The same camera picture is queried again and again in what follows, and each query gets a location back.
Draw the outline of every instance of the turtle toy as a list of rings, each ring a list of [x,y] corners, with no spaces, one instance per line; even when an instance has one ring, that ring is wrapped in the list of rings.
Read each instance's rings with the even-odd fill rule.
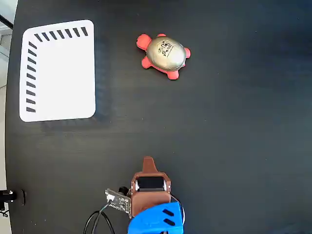
[[[185,59],[191,56],[188,48],[163,33],[158,34],[155,39],[142,34],[137,38],[136,45],[146,51],[146,56],[142,60],[143,68],[152,66],[166,73],[169,79],[179,78],[178,70],[185,66]]]

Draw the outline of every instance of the dark tabletop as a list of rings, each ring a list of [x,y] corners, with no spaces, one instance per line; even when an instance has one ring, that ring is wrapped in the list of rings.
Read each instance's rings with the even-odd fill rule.
[[[5,150],[14,234],[79,234],[129,186],[145,155],[172,180],[187,234],[263,234],[312,217],[310,0],[19,0],[11,44]],[[23,32],[89,19],[97,111],[22,122]],[[136,39],[165,33],[192,57],[170,81],[141,67]],[[117,234],[127,214],[108,209]],[[101,220],[98,233],[109,233]]]

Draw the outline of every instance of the turtle shell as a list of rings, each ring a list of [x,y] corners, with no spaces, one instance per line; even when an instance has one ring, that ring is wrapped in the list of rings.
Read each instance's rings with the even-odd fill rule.
[[[168,72],[179,70],[186,59],[184,47],[169,37],[153,39],[146,53],[154,66]]]

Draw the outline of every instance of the white plate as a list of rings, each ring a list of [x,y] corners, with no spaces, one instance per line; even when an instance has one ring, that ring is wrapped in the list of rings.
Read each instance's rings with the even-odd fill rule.
[[[95,110],[93,23],[79,20],[27,29],[20,59],[20,118],[89,118]]]

